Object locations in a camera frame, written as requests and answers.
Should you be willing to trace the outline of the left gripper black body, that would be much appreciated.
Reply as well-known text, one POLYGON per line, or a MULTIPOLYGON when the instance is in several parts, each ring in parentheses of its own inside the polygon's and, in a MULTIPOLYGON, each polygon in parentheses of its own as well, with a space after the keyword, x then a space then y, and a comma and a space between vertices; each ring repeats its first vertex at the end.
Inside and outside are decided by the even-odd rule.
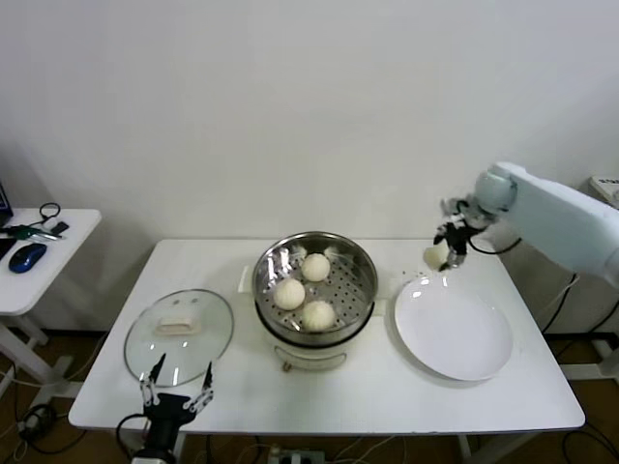
POLYGON ((146 436, 146 448, 173 448, 180 428, 192 421, 192 412, 187 407, 189 396, 160 393, 158 404, 144 407, 144 415, 150 422, 146 436))

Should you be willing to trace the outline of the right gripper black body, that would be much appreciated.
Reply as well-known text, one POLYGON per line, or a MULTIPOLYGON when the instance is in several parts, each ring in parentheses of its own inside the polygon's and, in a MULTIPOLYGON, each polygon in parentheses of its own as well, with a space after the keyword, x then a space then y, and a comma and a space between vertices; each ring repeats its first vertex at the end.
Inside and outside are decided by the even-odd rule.
POLYGON ((458 225, 453 222, 445 222, 449 224, 449 237, 447 247, 458 254, 467 254, 467 243, 469 238, 469 230, 465 225, 458 225))

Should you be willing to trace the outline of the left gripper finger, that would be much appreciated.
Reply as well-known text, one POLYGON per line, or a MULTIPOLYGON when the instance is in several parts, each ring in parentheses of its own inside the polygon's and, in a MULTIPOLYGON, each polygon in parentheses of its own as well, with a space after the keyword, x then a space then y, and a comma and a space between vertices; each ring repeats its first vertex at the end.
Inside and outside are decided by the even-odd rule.
POLYGON ((190 412, 201 412, 214 398, 213 385, 213 363, 210 362, 205 372, 202 387, 197 396, 191 398, 186 404, 185 409, 190 412))
POLYGON ((139 382, 142 404, 144 407, 156 406, 160 402, 157 393, 157 381, 159 379, 165 357, 166 353, 163 353, 159 360, 153 365, 149 374, 139 382))

